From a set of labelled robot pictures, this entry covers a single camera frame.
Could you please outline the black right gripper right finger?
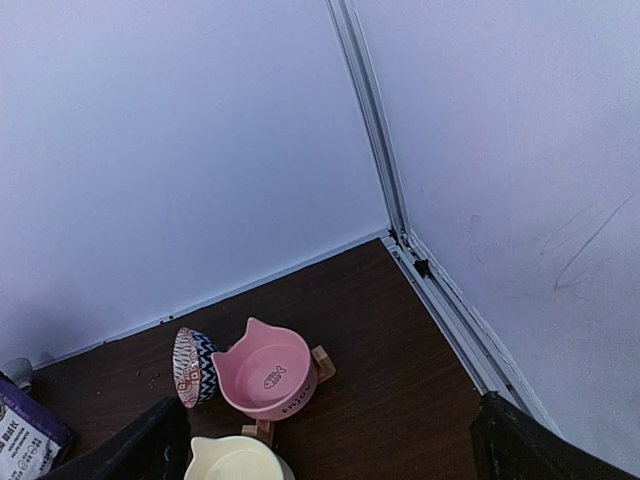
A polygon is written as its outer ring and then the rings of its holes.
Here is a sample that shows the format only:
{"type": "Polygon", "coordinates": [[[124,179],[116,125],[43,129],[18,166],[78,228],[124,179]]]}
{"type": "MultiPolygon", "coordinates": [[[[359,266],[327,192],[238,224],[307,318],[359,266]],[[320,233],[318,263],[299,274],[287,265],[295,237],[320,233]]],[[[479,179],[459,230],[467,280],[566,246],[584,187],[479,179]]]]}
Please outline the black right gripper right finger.
{"type": "Polygon", "coordinates": [[[496,392],[482,396],[471,424],[479,479],[632,479],[564,441],[496,392]]]}

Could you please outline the purple pet food bag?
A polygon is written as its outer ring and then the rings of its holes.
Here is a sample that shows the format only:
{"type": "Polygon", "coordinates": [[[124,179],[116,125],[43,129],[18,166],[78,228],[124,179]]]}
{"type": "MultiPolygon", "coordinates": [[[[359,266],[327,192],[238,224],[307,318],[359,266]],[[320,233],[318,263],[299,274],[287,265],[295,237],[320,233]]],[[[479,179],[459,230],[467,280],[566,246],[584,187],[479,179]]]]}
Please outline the purple pet food bag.
{"type": "Polygon", "coordinates": [[[1,478],[37,479],[54,469],[72,443],[69,427],[1,375],[1,478]]]}

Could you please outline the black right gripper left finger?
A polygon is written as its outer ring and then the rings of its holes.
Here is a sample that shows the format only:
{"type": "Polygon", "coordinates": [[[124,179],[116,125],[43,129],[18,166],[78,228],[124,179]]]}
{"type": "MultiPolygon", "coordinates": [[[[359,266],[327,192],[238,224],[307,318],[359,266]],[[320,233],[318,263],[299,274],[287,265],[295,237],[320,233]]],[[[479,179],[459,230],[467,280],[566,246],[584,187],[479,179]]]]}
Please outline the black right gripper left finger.
{"type": "Polygon", "coordinates": [[[100,446],[54,469],[46,479],[181,479],[190,451],[188,413],[166,397],[100,446]]]}

